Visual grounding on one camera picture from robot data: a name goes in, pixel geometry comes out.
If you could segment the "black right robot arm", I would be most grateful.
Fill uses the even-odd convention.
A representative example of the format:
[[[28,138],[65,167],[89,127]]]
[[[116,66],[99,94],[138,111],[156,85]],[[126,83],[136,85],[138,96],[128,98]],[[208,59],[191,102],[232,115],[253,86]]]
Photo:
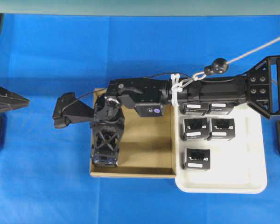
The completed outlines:
[[[57,99],[54,126],[89,122],[93,164],[116,167],[125,125],[123,108],[134,109],[141,117],[160,117],[166,105],[183,106],[188,113],[204,115],[217,111],[219,104],[233,109],[245,103],[266,118],[280,115],[280,55],[265,57],[243,74],[218,76],[227,69],[227,61],[218,58],[204,69],[206,77],[202,80],[179,78],[177,74],[171,80],[112,80],[94,107],[81,102],[73,92],[65,93]]]

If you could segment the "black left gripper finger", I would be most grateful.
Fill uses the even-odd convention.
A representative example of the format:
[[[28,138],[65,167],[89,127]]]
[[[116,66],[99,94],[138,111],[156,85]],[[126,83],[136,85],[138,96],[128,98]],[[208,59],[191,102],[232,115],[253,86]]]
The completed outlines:
[[[7,104],[7,105],[0,105],[0,113],[6,112],[6,111],[12,111],[17,110],[20,108],[28,107],[28,103],[20,103],[20,104]]]
[[[24,98],[17,93],[11,92],[3,87],[0,87],[0,105],[7,104],[20,104],[20,103],[30,103],[27,98]]]

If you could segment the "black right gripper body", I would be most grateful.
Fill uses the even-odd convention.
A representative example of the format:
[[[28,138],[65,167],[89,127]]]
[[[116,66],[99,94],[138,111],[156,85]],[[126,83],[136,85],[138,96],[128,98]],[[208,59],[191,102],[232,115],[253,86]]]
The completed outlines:
[[[94,105],[92,128],[92,164],[117,167],[119,143],[125,128],[123,107],[134,109],[138,104],[165,106],[165,81],[150,78],[117,79]]]

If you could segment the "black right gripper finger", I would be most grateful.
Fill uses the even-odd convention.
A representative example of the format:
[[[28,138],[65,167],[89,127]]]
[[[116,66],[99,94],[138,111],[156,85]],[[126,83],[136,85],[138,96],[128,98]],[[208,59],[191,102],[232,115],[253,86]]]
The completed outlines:
[[[55,109],[52,116],[54,120],[54,128],[65,128],[69,124],[77,124],[93,121],[93,109],[70,109],[67,108],[62,112],[61,109]]]
[[[57,108],[61,109],[62,112],[64,112],[64,110],[67,108],[86,109],[89,108],[89,106],[83,103],[82,101],[78,100],[75,96],[75,93],[68,92],[57,99],[54,110]]]

